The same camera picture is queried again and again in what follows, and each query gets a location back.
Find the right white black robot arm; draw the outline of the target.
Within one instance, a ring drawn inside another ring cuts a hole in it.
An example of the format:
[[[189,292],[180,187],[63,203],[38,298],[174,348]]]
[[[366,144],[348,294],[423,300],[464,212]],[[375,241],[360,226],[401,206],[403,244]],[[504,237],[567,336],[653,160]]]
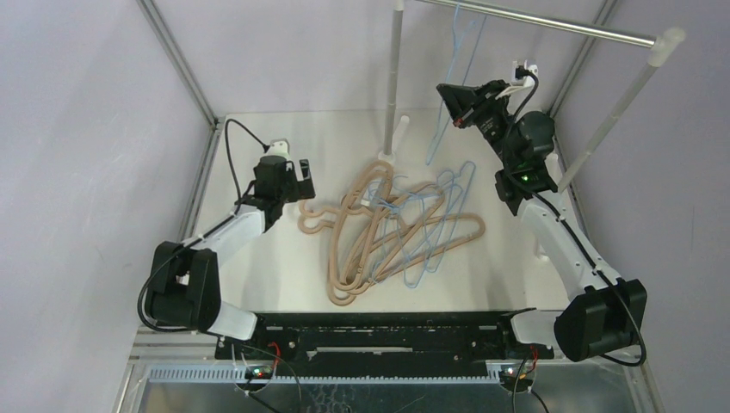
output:
[[[612,352],[638,346],[640,355],[633,364],[639,367],[647,358],[641,334],[647,291],[639,280],[619,275],[572,226],[546,164],[554,150],[554,120],[540,111],[509,112],[508,87],[501,80],[478,87],[436,87],[453,125],[476,127],[498,156],[498,198],[535,235],[569,299],[563,311],[512,314],[510,326],[498,333],[498,349],[518,358],[534,344],[557,348],[571,361],[602,357],[617,362]]]

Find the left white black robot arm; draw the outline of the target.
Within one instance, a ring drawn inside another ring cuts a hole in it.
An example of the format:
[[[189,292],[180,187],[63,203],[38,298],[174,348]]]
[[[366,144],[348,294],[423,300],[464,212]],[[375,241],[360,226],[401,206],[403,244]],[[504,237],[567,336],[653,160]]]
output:
[[[151,273],[140,290],[140,320],[158,332],[198,331],[236,339],[250,359],[263,356],[269,336],[257,315],[221,297],[220,267],[243,246],[262,236],[288,203],[315,197],[310,163],[265,155],[255,178],[232,210],[212,228],[186,241],[164,241],[155,249]]]

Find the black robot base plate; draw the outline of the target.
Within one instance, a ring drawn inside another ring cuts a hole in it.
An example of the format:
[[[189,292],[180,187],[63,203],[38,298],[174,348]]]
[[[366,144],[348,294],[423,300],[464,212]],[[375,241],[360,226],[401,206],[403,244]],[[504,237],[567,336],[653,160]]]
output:
[[[510,311],[262,312],[250,340],[220,338],[222,361],[272,361],[300,379],[451,379],[487,374],[489,361],[551,360],[554,346],[523,344]]]

